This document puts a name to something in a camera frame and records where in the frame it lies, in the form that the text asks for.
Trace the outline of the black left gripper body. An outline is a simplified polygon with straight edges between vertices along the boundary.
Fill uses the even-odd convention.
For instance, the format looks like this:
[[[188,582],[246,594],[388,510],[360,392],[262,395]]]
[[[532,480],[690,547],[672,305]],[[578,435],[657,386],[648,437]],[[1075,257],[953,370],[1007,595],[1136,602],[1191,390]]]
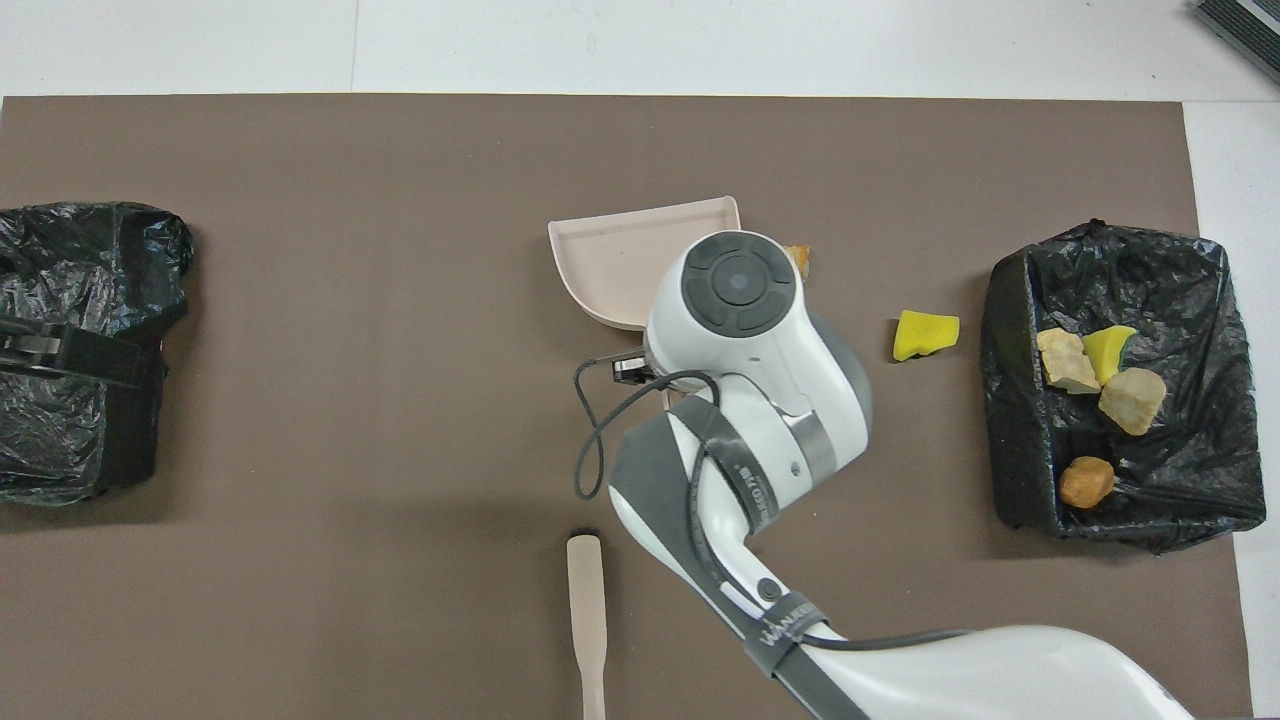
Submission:
[[[0,315],[0,370],[136,388],[145,355],[136,343],[76,325]]]

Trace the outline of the beige plastic dustpan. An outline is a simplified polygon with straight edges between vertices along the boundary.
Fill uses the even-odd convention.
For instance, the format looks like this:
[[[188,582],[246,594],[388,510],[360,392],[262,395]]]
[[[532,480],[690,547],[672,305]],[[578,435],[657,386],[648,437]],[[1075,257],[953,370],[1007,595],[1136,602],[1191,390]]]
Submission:
[[[595,320],[644,331],[662,277],[695,241],[739,231],[732,196],[547,225],[559,277],[573,301]]]

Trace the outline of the yellow sponge piece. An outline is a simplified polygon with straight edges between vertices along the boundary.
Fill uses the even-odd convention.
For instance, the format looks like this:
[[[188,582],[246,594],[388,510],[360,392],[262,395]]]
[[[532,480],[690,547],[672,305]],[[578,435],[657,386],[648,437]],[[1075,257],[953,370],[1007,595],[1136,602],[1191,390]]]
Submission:
[[[892,359],[905,363],[951,348],[959,342],[961,318],[904,309],[897,320]]]
[[[1084,355],[1091,361],[1094,378],[1106,386],[1123,369],[1129,341],[1138,331],[1129,325],[1110,325],[1082,337]]]

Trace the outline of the brown oval bun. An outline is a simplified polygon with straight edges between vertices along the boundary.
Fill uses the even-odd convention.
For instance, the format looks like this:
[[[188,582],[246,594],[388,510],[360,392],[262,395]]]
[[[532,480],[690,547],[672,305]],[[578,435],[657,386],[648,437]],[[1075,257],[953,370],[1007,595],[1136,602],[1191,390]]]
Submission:
[[[1107,498],[1114,488],[1114,465],[1101,457],[1075,457],[1059,478],[1059,498],[1071,509],[1092,510]]]

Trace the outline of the pale beige sponge chunk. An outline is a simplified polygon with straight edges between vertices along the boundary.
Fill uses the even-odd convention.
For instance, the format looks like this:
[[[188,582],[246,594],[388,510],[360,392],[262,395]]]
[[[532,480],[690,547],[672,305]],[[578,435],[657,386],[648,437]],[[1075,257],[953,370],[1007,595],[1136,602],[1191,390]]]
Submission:
[[[1112,375],[1100,395],[1100,411],[1129,436],[1144,436],[1155,423],[1167,386],[1144,368],[1128,368]]]

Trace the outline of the black bag lined bin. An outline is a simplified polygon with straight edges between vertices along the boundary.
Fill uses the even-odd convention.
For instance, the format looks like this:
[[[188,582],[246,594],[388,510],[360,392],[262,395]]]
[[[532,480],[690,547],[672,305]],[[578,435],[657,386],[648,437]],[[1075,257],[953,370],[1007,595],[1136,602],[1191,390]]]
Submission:
[[[1123,369],[1167,386],[1144,436],[1044,378],[1038,332],[1110,325],[1138,331]],[[1016,251],[989,277],[979,366],[1005,524],[1164,553],[1265,521],[1249,345],[1219,243],[1092,220]],[[1059,498],[1062,470],[1080,456],[1115,469],[1114,492],[1092,510]]]
[[[0,209],[0,315],[138,345],[136,388],[0,370],[0,503],[60,507],[155,471],[166,333],[188,311],[192,229],[140,202]]]

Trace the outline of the brown table mat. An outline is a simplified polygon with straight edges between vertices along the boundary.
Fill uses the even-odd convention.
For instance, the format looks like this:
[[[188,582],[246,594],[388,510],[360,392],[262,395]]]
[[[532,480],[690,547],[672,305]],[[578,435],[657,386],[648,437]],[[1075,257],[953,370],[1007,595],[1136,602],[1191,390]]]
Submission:
[[[564,541],[605,547],[611,720],[806,720],[605,498],[571,387],[637,342],[547,225],[732,196],[809,245],[870,447],[754,539],[854,638],[1048,624],[1248,715],[1233,541],[1155,557],[995,515],[992,266],[1091,219],[1197,234],[1181,108],[796,97],[10,97],[0,208],[195,232],[157,470],[0,507],[0,720],[579,720]],[[959,342],[892,359],[904,309]]]

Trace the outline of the grey ribbed panel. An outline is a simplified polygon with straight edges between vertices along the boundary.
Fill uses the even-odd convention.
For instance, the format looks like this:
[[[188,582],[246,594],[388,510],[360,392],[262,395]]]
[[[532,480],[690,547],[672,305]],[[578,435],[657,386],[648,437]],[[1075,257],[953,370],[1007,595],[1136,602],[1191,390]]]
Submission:
[[[1196,19],[1280,85],[1280,0],[1192,0]]]

